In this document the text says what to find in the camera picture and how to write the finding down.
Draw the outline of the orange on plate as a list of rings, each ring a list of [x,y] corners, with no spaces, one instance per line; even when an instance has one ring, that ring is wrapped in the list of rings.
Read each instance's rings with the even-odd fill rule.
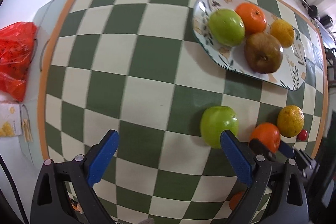
[[[238,5],[235,12],[244,23],[245,32],[248,35],[263,32],[266,29],[266,17],[264,12],[253,3],[244,2]]]

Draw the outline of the green apple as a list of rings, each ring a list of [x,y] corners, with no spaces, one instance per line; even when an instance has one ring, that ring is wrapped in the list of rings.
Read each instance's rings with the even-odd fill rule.
[[[233,10],[220,9],[209,17],[209,29],[222,45],[236,47],[245,38],[245,26],[240,16]]]
[[[207,108],[201,117],[200,132],[204,142],[211,148],[221,148],[221,133],[230,130],[238,135],[239,121],[235,111],[228,106],[212,106]]]

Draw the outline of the yellow lemon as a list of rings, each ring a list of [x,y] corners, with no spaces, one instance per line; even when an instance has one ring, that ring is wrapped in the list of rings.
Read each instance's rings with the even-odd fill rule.
[[[295,105],[288,105],[281,109],[277,117],[277,127],[282,136],[292,138],[297,136],[304,126],[304,114]]]

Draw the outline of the red plastic bag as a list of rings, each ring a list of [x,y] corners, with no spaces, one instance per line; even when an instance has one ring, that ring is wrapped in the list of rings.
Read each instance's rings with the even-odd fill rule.
[[[1,29],[1,91],[18,102],[25,97],[36,31],[33,22],[17,22]]]

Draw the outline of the green apple on plate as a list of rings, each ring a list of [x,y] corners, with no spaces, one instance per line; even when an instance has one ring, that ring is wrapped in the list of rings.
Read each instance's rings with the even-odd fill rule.
[[[236,47],[245,38],[245,26],[240,16],[233,10],[220,9],[209,17],[209,29],[222,45]]]

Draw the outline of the brown pear on plate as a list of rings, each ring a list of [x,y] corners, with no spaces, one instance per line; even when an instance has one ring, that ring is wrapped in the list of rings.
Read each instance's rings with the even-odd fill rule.
[[[256,73],[276,72],[282,63],[283,47],[272,35],[259,32],[248,36],[244,56],[249,67]]]

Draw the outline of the yellow citrus on plate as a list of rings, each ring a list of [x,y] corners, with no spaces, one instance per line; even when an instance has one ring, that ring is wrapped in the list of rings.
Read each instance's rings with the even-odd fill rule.
[[[277,19],[270,25],[270,34],[274,36],[284,48],[294,43],[295,30],[291,24],[283,19]]]

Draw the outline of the dark orange tangerine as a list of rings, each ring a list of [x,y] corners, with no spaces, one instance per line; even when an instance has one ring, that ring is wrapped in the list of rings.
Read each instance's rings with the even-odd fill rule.
[[[236,193],[232,196],[232,198],[230,199],[230,202],[229,202],[229,207],[232,211],[234,211],[234,209],[236,208],[236,206],[238,205],[238,203],[242,199],[244,193],[245,192],[241,191],[241,192],[238,192],[238,193]]]

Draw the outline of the large orange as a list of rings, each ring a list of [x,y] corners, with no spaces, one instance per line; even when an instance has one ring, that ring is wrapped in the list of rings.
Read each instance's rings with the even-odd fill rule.
[[[276,153],[280,146],[281,134],[278,127],[272,123],[259,124],[251,133],[249,141],[257,139],[272,153]]]

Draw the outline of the red cherry tomato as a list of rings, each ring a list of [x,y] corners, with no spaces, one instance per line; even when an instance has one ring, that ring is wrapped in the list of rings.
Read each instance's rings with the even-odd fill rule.
[[[309,136],[309,133],[307,130],[303,129],[300,131],[300,133],[297,135],[297,139],[299,141],[306,141]]]

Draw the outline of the snack box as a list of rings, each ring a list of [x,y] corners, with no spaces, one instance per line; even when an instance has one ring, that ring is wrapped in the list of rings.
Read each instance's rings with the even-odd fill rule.
[[[0,132],[2,138],[23,135],[25,142],[33,141],[30,117],[24,104],[1,101],[0,111]]]

